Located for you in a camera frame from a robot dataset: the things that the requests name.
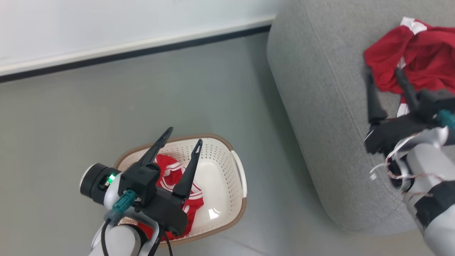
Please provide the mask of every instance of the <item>sofa cushion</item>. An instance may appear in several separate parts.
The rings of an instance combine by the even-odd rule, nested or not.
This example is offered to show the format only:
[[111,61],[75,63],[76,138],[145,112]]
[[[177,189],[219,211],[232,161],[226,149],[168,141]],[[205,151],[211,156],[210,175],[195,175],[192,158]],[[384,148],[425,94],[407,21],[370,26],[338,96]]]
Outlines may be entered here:
[[[415,228],[384,169],[364,149],[368,132],[363,52],[403,16],[455,26],[448,0],[290,0],[272,25],[268,60],[314,185],[343,229],[388,234]],[[382,93],[390,116],[399,96]],[[446,153],[455,159],[455,150]]]

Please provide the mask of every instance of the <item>cable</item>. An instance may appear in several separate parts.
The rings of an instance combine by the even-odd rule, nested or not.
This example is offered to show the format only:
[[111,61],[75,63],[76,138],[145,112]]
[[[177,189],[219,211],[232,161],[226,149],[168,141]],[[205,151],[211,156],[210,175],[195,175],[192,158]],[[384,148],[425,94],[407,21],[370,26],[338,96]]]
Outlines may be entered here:
[[106,247],[106,228],[110,222],[111,222],[111,219],[107,219],[106,222],[104,223],[103,227],[101,228],[101,247],[103,248],[104,256],[109,256],[109,254],[107,253],[107,247]]
[[374,172],[374,170],[376,170],[377,168],[379,168],[379,167],[386,167],[386,166],[387,166],[386,163],[378,164],[378,165],[374,166],[374,167],[371,169],[370,174],[371,174],[372,172]]
[[423,196],[423,197],[433,197],[433,196],[434,196],[433,194],[429,194],[429,193],[427,193],[427,192],[417,192],[417,193],[411,194],[411,195],[409,196],[408,201],[411,201],[411,199],[412,199],[414,196],[416,196],[416,195],[421,195],[421,196]]
[[167,246],[169,247],[169,256],[173,256],[171,243],[169,242],[169,238],[167,237],[166,232],[164,232],[164,239],[166,239]]
[[385,163],[387,164],[389,162],[389,159],[396,153],[398,152],[408,141],[414,139],[415,137],[419,136],[422,132],[415,133],[405,139],[402,139],[401,143],[396,144],[394,150],[390,152],[387,157],[385,158]]
[[419,178],[419,177],[433,176],[433,177],[435,177],[436,179],[438,179],[440,182],[445,181],[445,179],[444,179],[443,176],[437,175],[437,174],[434,174],[434,173],[416,174],[416,175],[410,175],[410,174],[407,174],[407,175],[395,175],[395,174],[393,174],[391,171],[388,171],[387,173],[389,174],[389,176],[390,176],[392,179],[415,179],[415,178]]

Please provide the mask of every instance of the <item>floor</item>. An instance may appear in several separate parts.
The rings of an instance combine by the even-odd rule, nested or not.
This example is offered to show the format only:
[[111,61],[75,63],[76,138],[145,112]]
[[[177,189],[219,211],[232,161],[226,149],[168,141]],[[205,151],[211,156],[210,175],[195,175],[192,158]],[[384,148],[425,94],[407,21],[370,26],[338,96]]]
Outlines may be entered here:
[[83,172],[168,126],[223,136],[248,181],[241,221],[174,247],[176,256],[432,255],[417,231],[355,235],[327,216],[269,70],[267,36],[0,84],[2,255],[87,255],[105,210],[79,194]]

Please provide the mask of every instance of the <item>white plastic basket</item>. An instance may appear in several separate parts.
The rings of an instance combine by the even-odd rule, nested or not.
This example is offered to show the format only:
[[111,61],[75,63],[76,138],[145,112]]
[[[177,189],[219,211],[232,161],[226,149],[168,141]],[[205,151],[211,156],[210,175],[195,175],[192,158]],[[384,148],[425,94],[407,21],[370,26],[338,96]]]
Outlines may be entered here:
[[[194,180],[202,190],[204,205],[196,212],[191,232],[171,241],[172,245],[195,241],[226,230],[240,220],[246,209],[245,172],[239,157],[225,139],[214,134],[169,139],[159,153],[171,156],[186,166],[200,138],[203,145]],[[149,147],[151,144],[130,150],[117,161],[115,167],[125,171]]]

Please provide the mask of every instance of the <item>basket rim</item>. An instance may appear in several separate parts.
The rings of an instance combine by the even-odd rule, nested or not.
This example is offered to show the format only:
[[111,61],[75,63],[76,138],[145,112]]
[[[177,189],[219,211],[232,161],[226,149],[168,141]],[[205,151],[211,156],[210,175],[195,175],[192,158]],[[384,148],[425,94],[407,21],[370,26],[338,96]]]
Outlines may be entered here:
[[[202,133],[202,134],[196,134],[196,135],[189,135],[189,136],[183,136],[183,137],[177,137],[177,138],[169,138],[169,140],[167,141],[168,143],[169,142],[177,142],[177,141],[182,141],[182,140],[189,140],[189,139],[197,139],[197,138],[212,138],[212,139],[216,139],[218,141],[220,141],[221,143],[223,143],[228,149],[229,151],[233,151],[234,150],[234,147],[232,147],[232,145],[223,137],[219,136],[219,135],[216,135],[216,134],[213,134],[213,133]],[[114,168],[118,168],[118,166],[120,165],[120,163],[129,155],[131,155],[132,153],[135,153],[137,151],[141,151],[141,150],[144,150],[146,148],[149,148],[153,145],[153,143],[149,143],[149,144],[146,144],[146,145],[142,145],[140,147],[137,147],[137,148],[133,148],[133,149],[130,149],[128,150],[126,153],[124,153],[115,163],[114,165]],[[181,239],[177,239],[177,240],[172,240],[170,241],[171,245],[172,246],[177,246],[177,245],[181,245],[181,244],[185,244],[185,243],[189,243],[189,242],[193,242],[193,241],[196,241],[196,240],[199,240],[199,239],[202,239],[202,238],[205,238],[205,237],[208,237],[208,236],[211,236],[211,235],[214,235],[216,233],[219,233],[219,232],[222,232],[222,231],[225,231],[229,228],[231,228],[232,226],[234,226],[235,224],[237,224],[237,222],[240,221],[240,219],[242,218],[243,214],[245,213],[245,210],[246,210],[246,207],[247,207],[247,198],[244,197],[242,198],[242,207],[240,208],[240,211],[238,213],[238,215],[235,217],[234,220],[232,220],[231,222],[227,223],[226,225],[223,225],[219,228],[216,228],[214,230],[211,230],[211,231],[208,231],[208,232],[205,232],[205,233],[202,233],[202,234],[199,234],[199,235],[196,235],[196,236],[190,236],[190,237],[186,237],[186,238],[181,238]],[[163,248],[163,247],[167,247],[167,243],[166,242],[161,242],[159,247],[158,248]]]

